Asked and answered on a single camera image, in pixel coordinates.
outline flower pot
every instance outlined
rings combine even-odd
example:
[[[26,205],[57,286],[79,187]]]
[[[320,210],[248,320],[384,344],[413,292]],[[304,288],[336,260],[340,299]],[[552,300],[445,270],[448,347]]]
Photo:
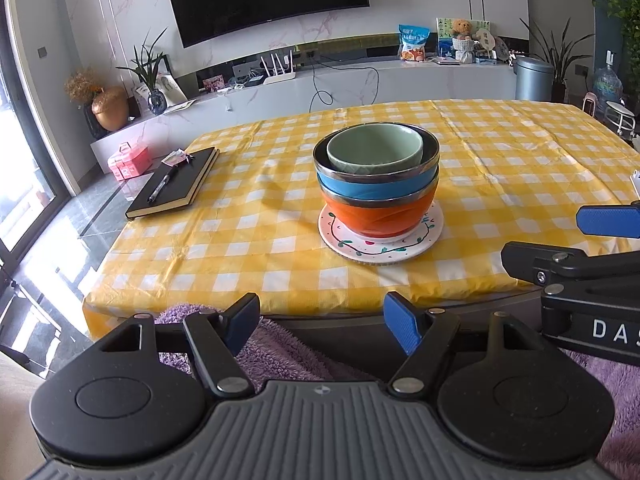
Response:
[[[166,110],[166,97],[156,88],[149,93],[148,104],[153,115],[162,115]]]
[[[95,97],[91,110],[105,130],[115,132],[127,124],[129,118],[127,93],[120,86],[107,88]]]
[[[566,85],[564,83],[557,83],[554,81],[554,84],[551,87],[551,102],[564,103],[565,93],[566,93]]]

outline blue glass vase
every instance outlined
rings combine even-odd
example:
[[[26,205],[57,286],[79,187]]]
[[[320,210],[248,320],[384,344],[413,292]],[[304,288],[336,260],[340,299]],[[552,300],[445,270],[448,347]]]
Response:
[[[153,115],[162,115],[166,110],[166,98],[157,88],[149,94],[148,104]]]

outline bowl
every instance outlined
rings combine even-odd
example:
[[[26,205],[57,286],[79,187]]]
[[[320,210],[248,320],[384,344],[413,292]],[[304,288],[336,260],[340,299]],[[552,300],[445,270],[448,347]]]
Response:
[[[392,238],[416,227],[430,208],[438,187],[438,174],[423,189],[389,200],[358,200],[327,189],[320,182],[331,212],[351,231],[365,238]]]
[[[336,170],[370,175],[417,166],[422,148],[422,136],[404,124],[365,123],[335,134],[326,153]]]
[[[318,178],[329,190],[361,200],[386,200],[414,193],[433,180],[440,161],[440,144],[433,134],[418,126],[403,124],[422,137],[422,160],[418,166],[395,173],[356,175],[336,171],[332,167],[326,146],[339,132],[320,140],[314,149],[314,164]]]

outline electrical outlet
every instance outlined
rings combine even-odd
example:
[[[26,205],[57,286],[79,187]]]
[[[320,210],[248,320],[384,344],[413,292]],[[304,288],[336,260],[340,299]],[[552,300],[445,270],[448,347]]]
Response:
[[[575,75],[581,75],[582,77],[587,77],[589,75],[589,67],[577,64],[575,66]]]

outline teddy bear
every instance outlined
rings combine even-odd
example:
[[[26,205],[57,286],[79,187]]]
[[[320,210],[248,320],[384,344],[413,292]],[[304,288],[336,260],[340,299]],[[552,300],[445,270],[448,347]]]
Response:
[[[452,36],[459,40],[471,40],[471,22],[468,20],[453,20]]]

